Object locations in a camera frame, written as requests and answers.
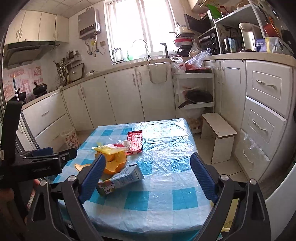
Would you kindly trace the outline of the black frying pan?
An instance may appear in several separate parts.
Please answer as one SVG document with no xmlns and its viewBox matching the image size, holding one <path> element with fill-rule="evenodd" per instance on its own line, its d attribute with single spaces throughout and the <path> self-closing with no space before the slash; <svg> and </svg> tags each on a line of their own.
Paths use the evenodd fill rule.
<svg viewBox="0 0 296 241">
<path fill-rule="evenodd" d="M 208 91 L 200 89 L 188 90 L 185 93 L 185 102 L 178 106 L 178 109 L 182 109 L 189 104 L 208 103 L 213 101 L 213 96 Z"/>
</svg>

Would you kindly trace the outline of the yellow plastic wrapper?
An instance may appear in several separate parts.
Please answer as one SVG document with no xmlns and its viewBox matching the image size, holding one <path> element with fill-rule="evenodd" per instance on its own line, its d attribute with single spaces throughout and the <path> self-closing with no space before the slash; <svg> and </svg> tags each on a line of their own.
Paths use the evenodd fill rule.
<svg viewBox="0 0 296 241">
<path fill-rule="evenodd" d="M 107 144 L 103 146 L 92 147 L 92 149 L 99 152 L 100 154 L 113 155 L 116 153 L 128 151 L 129 147 L 125 147 L 125 146 L 118 147 L 113 144 Z"/>
</svg>

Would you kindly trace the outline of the white storage rack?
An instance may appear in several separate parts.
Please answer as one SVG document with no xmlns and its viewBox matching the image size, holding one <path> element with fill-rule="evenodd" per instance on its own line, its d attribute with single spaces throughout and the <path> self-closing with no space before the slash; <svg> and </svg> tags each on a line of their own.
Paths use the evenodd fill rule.
<svg viewBox="0 0 296 241">
<path fill-rule="evenodd" d="M 175 71 L 176 117 L 184 118 L 192 133 L 200 133 L 202 114 L 212 113 L 215 107 L 214 72 L 210 67 Z"/>
</svg>

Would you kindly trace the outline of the black microwave oven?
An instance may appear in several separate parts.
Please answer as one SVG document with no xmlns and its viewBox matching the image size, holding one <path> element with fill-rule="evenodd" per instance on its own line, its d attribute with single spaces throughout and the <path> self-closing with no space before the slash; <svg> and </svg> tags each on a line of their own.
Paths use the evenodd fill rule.
<svg viewBox="0 0 296 241">
<path fill-rule="evenodd" d="M 202 34 L 208 31 L 210 28 L 212 28 L 208 15 L 197 20 L 196 18 L 193 18 L 190 15 L 184 14 L 184 18 L 185 18 L 187 29 L 191 31 L 195 31 Z"/>
</svg>

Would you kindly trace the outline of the white plastic bag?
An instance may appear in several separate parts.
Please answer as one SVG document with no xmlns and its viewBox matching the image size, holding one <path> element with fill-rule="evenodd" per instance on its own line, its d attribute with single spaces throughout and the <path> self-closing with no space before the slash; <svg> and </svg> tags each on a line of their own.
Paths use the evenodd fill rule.
<svg viewBox="0 0 296 241">
<path fill-rule="evenodd" d="M 118 147 L 118 148 L 123 148 L 125 150 L 129 150 L 130 149 L 130 141 L 128 140 L 124 140 L 124 141 L 118 141 L 116 144 L 114 144 L 114 146 Z"/>
</svg>

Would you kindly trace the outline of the black pot on stove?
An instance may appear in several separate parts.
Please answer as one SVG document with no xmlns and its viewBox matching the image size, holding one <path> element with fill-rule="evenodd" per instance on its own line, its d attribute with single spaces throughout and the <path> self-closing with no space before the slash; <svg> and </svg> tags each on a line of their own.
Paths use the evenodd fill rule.
<svg viewBox="0 0 296 241">
<path fill-rule="evenodd" d="M 42 83 L 42 84 L 37 84 L 37 82 L 34 82 L 35 88 L 33 89 L 33 94 L 35 96 L 41 96 L 43 94 L 47 93 L 47 84 Z"/>
</svg>

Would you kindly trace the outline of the white drawer cabinet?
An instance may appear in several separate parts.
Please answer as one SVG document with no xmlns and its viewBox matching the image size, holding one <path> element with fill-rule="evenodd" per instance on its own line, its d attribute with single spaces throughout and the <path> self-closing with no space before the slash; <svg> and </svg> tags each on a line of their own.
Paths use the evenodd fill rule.
<svg viewBox="0 0 296 241">
<path fill-rule="evenodd" d="M 288 166 L 295 153 L 295 68 L 246 61 L 246 99 L 234 151 L 243 171 L 258 182 Z"/>
</svg>

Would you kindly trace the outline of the white floral waste basket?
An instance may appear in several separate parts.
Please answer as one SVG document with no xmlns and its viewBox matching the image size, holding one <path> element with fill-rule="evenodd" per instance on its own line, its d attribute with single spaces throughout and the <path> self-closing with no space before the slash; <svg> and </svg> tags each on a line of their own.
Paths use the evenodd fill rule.
<svg viewBox="0 0 296 241">
<path fill-rule="evenodd" d="M 62 132 L 60 136 L 65 141 L 68 148 L 78 149 L 80 147 L 78 136 L 74 127 Z"/>
</svg>

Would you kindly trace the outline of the blue checkered tablecloth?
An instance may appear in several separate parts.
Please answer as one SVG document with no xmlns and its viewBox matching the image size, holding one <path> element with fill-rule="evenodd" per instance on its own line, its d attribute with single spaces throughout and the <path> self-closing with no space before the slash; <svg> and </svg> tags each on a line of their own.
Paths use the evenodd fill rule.
<svg viewBox="0 0 296 241">
<path fill-rule="evenodd" d="M 117 240 L 192 240 L 211 210 L 191 167 L 197 148 L 183 118 L 98 127 L 55 182 L 77 175 L 75 164 L 90 164 L 94 147 L 142 131 L 142 152 L 128 156 L 144 179 L 106 196 L 93 192 L 84 208 L 101 236 Z"/>
</svg>

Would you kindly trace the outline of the orange peel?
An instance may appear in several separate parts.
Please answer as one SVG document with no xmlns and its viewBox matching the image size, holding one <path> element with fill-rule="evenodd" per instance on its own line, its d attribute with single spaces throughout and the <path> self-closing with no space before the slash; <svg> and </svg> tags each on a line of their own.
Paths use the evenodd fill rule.
<svg viewBox="0 0 296 241">
<path fill-rule="evenodd" d="M 116 153 L 113 155 L 100 154 L 96 152 L 95 157 L 100 155 L 105 157 L 106 165 L 103 170 L 104 174 L 115 175 L 119 173 L 126 165 L 127 157 L 125 152 Z"/>
</svg>

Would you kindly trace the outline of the yellow plastic trash bucket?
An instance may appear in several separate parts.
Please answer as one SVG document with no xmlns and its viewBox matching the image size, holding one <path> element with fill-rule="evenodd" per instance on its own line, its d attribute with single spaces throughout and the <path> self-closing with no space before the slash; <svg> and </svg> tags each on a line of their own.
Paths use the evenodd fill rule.
<svg viewBox="0 0 296 241">
<path fill-rule="evenodd" d="M 234 217 L 235 217 L 235 214 L 236 214 L 236 209 L 237 209 L 237 206 L 238 206 L 238 202 L 239 202 L 239 199 L 233 199 L 232 200 L 230 209 L 229 209 L 228 214 L 227 214 L 227 218 L 226 218 L 226 220 L 224 222 L 224 225 L 222 227 L 221 232 L 229 232 L 230 231 L 230 228 L 232 226 L 232 223 L 233 223 L 233 220 L 234 220 Z"/>
</svg>

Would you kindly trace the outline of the milk carton with cow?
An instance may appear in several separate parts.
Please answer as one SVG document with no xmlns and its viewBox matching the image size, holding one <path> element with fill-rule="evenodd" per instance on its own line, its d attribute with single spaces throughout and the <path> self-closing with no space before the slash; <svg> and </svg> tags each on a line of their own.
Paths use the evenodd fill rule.
<svg viewBox="0 0 296 241">
<path fill-rule="evenodd" d="M 116 189 L 123 188 L 131 183 L 144 180 L 144 175 L 136 162 L 128 164 L 119 173 L 108 180 L 99 180 L 96 190 L 101 196 L 106 196 Z"/>
</svg>

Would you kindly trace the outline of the small white wooden stool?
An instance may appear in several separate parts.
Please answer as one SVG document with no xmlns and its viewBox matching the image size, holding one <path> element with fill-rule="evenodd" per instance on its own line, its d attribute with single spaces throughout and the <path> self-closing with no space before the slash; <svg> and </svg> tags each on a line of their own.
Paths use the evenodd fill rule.
<svg viewBox="0 0 296 241">
<path fill-rule="evenodd" d="M 201 139 L 215 137 L 211 164 L 229 161 L 236 130 L 218 113 L 204 113 L 202 119 Z"/>
</svg>

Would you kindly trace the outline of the grey water heater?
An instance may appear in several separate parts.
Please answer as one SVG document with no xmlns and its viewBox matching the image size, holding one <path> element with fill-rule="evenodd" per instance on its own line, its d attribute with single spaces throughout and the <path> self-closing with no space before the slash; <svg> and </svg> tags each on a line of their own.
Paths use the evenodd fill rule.
<svg viewBox="0 0 296 241">
<path fill-rule="evenodd" d="M 100 32 L 99 11 L 96 8 L 88 8 L 78 16 L 79 39 L 86 40 Z"/>
</svg>

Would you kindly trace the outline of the red snack wrapper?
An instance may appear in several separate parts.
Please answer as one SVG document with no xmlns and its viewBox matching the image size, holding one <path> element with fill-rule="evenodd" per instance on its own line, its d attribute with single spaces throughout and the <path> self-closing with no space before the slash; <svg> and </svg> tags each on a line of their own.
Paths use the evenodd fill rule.
<svg viewBox="0 0 296 241">
<path fill-rule="evenodd" d="M 129 150 L 126 155 L 135 155 L 142 152 L 142 131 L 128 132 Z"/>
</svg>

